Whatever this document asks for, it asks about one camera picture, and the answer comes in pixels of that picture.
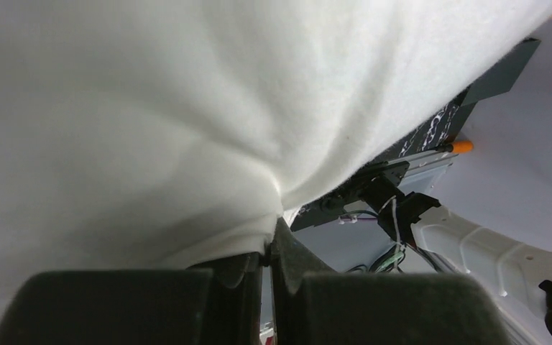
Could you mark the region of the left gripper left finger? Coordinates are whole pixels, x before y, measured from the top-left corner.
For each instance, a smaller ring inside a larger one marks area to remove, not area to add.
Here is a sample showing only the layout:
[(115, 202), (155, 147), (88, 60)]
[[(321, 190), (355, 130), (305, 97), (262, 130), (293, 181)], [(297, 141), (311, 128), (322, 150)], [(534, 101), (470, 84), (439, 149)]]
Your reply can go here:
[(257, 344), (258, 253), (185, 270), (42, 272), (17, 291), (0, 344)]

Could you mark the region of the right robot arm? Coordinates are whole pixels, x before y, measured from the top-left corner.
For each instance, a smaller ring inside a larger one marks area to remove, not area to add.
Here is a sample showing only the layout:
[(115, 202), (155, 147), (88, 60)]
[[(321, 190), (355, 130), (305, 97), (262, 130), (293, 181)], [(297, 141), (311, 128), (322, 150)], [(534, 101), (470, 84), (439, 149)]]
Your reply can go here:
[(511, 239), (444, 206), (411, 224), (419, 249), (476, 280), (513, 344), (552, 344), (552, 252)]

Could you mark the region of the white pillow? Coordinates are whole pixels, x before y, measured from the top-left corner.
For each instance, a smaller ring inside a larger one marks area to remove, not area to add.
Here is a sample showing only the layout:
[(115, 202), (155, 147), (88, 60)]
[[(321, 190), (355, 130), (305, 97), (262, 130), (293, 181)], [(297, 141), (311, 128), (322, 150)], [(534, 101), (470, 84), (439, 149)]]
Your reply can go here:
[(552, 1), (0, 1), (0, 318), (31, 275), (258, 251)]

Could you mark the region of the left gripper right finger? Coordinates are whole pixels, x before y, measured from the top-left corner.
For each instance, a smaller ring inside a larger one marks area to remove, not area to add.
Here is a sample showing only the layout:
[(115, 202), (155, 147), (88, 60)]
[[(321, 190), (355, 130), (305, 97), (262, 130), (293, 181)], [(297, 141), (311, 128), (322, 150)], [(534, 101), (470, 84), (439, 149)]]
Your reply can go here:
[(507, 344), (494, 303), (455, 274), (337, 272), (279, 219), (270, 245), (276, 344)]

